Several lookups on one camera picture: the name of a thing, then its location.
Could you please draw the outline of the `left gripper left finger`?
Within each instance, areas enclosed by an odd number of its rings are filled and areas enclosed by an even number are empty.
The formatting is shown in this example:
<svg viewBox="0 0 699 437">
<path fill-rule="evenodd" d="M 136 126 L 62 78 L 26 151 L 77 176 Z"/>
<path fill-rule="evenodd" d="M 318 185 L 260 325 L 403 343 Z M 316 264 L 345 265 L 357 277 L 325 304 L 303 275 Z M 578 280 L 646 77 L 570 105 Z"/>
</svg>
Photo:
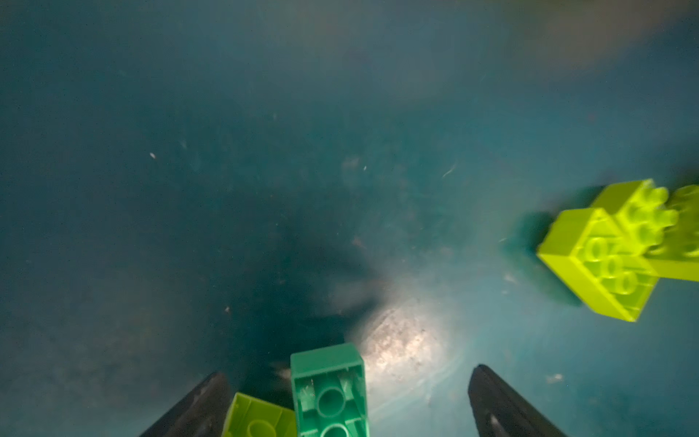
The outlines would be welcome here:
<svg viewBox="0 0 699 437">
<path fill-rule="evenodd" d="M 207 376 L 140 437 L 220 437 L 233 401 L 224 373 Z"/>
</svg>

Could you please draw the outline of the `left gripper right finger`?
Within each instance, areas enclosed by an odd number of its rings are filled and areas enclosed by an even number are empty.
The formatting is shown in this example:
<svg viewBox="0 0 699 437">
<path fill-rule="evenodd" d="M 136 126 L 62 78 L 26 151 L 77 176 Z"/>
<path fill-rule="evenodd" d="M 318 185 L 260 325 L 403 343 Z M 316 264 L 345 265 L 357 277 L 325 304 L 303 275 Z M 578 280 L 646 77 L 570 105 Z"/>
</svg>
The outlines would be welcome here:
<svg viewBox="0 0 699 437">
<path fill-rule="evenodd" d="M 471 374 L 468 395 L 480 437 L 566 437 L 490 367 Z"/>
</svg>

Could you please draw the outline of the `small lime lego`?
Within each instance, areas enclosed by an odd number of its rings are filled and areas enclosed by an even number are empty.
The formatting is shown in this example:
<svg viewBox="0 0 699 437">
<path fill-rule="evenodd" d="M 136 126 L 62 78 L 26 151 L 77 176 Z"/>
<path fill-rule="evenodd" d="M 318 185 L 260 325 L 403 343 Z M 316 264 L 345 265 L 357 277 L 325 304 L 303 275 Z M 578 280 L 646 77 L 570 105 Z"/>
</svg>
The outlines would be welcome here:
<svg viewBox="0 0 699 437">
<path fill-rule="evenodd" d="M 593 201 L 592 208 L 604 209 L 630 241 L 633 252 L 643 255 L 664 241 L 664 232 L 679 220 L 668 209 L 669 191 L 653 180 L 637 180 L 607 186 Z"/>
<path fill-rule="evenodd" d="M 223 425 L 222 437 L 296 437 L 294 411 L 236 393 Z"/>
</svg>

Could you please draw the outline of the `dark green lego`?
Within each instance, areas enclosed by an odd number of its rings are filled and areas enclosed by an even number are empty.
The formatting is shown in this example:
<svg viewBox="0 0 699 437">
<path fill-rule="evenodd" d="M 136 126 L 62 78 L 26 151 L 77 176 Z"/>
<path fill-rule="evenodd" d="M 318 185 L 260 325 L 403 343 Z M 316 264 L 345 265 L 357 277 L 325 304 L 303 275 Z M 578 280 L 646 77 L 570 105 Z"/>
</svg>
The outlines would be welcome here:
<svg viewBox="0 0 699 437">
<path fill-rule="evenodd" d="M 300 437 L 369 437 L 364 360 L 351 343 L 291 355 Z"/>
</svg>

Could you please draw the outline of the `lime long lego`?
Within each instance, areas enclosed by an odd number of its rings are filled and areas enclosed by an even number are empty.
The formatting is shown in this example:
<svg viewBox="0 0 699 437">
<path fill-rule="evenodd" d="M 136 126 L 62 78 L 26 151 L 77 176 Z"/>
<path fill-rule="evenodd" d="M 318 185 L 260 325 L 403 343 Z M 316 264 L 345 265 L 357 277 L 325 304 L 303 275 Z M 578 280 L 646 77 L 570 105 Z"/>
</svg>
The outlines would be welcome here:
<svg viewBox="0 0 699 437">
<path fill-rule="evenodd" d="M 592 311 L 636 322 L 659 276 L 604 209 L 569 209 L 536 254 Z"/>
</svg>

